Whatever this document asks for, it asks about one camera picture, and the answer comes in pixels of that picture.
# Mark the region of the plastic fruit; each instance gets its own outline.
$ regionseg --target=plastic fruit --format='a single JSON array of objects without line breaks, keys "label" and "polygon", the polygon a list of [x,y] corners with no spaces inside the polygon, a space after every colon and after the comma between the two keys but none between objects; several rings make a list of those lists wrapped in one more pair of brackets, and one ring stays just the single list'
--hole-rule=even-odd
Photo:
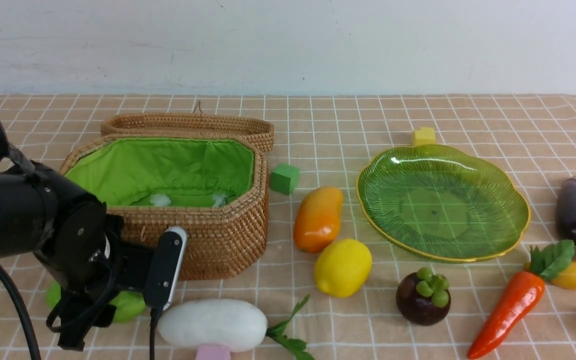
[{"label": "plastic fruit", "polygon": [[[45,301],[46,305],[53,309],[62,298],[62,288],[55,281],[52,282],[50,287],[46,290]],[[141,294],[130,291],[121,291],[117,296],[110,301],[110,305],[114,305],[117,310],[114,313],[112,322],[126,323],[130,322],[146,310],[146,303]]]},{"label": "plastic fruit", "polygon": [[343,193],[333,186],[314,189],[301,201],[292,230],[297,249],[320,253],[337,238],[343,202]]},{"label": "plastic fruit", "polygon": [[361,289],[373,268],[368,247],[355,240],[335,241],[315,262],[315,283],[319,291],[334,297],[349,297]]},{"label": "plastic fruit", "polygon": [[423,267],[408,274],[397,287],[397,308],[403,317],[417,325],[431,326],[450,312],[450,283],[443,275]]},{"label": "plastic fruit", "polygon": [[560,240],[570,239],[576,245],[576,177],[561,185],[555,207],[555,227]]}]

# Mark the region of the white radish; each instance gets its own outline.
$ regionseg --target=white radish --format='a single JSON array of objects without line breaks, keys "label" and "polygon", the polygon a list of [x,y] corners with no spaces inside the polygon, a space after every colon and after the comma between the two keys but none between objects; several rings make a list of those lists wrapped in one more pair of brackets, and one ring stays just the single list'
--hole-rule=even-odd
[{"label": "white radish", "polygon": [[244,353],[266,337],[268,319],[253,304],[230,298],[193,300],[171,307],[158,322],[167,343],[184,349],[214,345]]},{"label": "white radish", "polygon": [[230,360],[230,353],[244,353],[268,337],[300,360],[314,360],[301,339],[284,335],[286,326],[306,303],[295,305],[290,318],[268,328],[266,315],[253,304],[231,298],[192,300],[170,307],[158,321],[163,340],[174,347],[198,350],[195,360]]}]

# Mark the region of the white pom-pom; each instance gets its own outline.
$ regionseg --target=white pom-pom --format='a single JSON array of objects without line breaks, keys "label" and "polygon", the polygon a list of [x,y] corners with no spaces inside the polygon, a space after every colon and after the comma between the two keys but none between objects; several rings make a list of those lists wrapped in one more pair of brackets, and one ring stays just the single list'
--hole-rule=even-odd
[{"label": "white pom-pom", "polygon": [[228,196],[226,194],[212,194],[212,200],[214,200],[213,208],[219,208],[226,205],[226,199]]},{"label": "white pom-pom", "polygon": [[153,207],[167,207],[170,205],[170,203],[172,203],[172,201],[167,195],[156,193],[150,196],[150,203],[153,205]]}]

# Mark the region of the green glass plate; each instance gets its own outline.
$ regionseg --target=green glass plate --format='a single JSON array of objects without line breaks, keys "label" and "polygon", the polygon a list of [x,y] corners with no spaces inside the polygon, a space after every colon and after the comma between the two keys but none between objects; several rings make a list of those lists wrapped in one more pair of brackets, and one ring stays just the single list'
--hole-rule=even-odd
[{"label": "green glass plate", "polygon": [[359,174],[356,190],[377,231],[437,262],[505,255],[530,224],[530,207],[506,173],[445,145],[380,153]]}]

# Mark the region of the carrot leaves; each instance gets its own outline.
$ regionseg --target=carrot leaves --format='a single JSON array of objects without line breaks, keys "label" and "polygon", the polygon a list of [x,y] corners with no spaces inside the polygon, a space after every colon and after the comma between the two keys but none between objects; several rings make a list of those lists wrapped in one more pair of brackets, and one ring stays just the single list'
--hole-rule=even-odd
[{"label": "carrot leaves", "polygon": [[552,243],[541,250],[530,246],[530,272],[544,281],[553,280],[566,270],[574,255],[575,243],[572,240]]}]

